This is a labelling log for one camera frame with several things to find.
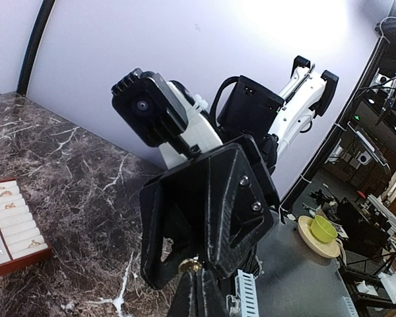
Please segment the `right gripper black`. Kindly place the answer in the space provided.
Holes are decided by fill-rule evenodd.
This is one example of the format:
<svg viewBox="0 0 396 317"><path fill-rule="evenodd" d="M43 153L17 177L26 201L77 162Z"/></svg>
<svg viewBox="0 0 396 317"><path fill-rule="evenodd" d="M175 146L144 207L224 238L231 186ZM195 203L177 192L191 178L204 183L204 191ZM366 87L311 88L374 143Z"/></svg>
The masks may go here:
<svg viewBox="0 0 396 317"><path fill-rule="evenodd" d="M230 277L274 227L279 195L257 143L243 135L148 181L140 206L141 276L162 289L200 253L217 277Z"/></svg>

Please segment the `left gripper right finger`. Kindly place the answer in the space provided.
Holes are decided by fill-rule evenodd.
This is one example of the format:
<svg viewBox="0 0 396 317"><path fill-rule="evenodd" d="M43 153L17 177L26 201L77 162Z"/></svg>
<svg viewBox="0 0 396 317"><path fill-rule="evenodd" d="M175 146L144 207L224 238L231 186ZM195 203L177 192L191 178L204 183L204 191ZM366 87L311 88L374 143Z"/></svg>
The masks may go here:
<svg viewBox="0 0 396 317"><path fill-rule="evenodd" d="M199 272L199 315L228 315L225 299L216 284L216 279L211 271L205 269Z"/></svg>

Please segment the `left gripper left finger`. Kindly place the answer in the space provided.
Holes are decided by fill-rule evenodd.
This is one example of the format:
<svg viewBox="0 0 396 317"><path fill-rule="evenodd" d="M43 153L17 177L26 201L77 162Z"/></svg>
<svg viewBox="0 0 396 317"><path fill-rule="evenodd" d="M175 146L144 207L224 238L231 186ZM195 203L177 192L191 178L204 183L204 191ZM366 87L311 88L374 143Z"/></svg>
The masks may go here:
<svg viewBox="0 0 396 317"><path fill-rule="evenodd" d="M200 271L184 272L167 316L199 316L198 278Z"/></svg>

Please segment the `gold ring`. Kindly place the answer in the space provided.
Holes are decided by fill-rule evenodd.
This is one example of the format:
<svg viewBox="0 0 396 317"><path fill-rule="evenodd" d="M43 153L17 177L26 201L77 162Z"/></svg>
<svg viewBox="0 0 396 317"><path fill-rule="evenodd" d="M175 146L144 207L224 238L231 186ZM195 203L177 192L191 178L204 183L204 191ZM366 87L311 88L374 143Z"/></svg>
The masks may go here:
<svg viewBox="0 0 396 317"><path fill-rule="evenodd" d="M202 268L203 265L200 261L194 258L187 258L180 263L178 270L180 273L189 273L189 272L198 272L202 270Z"/></svg>

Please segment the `brown jewelry tray cream lining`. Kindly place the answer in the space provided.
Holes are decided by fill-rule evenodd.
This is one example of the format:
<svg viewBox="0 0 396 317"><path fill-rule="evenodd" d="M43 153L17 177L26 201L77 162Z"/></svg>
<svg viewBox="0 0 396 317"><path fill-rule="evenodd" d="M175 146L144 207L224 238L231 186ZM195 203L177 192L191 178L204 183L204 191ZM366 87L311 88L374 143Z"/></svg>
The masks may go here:
<svg viewBox="0 0 396 317"><path fill-rule="evenodd" d="M48 260L52 247L16 178L0 180L0 277Z"/></svg>

